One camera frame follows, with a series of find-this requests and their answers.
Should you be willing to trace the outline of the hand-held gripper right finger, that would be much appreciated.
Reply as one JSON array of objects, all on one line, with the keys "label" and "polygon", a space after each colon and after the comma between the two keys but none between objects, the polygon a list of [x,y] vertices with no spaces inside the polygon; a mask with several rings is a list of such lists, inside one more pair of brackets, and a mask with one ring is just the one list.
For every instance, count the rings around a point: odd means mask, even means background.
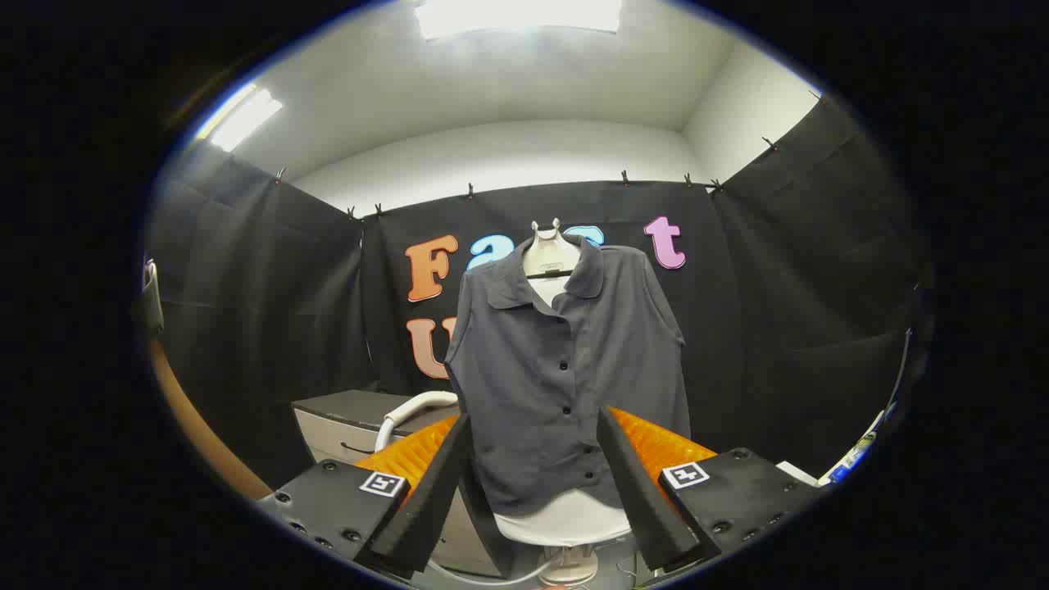
[{"label": "hand-held gripper right finger", "polygon": [[597,439],[652,569],[675,572],[737,553],[823,496],[748,448],[709,451],[613,406],[599,410]]}]

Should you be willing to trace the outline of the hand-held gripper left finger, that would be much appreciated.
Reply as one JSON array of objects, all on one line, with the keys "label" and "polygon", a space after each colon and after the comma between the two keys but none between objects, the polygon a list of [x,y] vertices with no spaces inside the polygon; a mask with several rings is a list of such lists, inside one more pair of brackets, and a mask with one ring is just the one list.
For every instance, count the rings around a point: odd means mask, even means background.
[{"label": "hand-held gripper left finger", "polygon": [[321,461],[258,508],[344,563],[411,580],[438,545],[471,449],[470,418],[451,415],[354,464]]}]

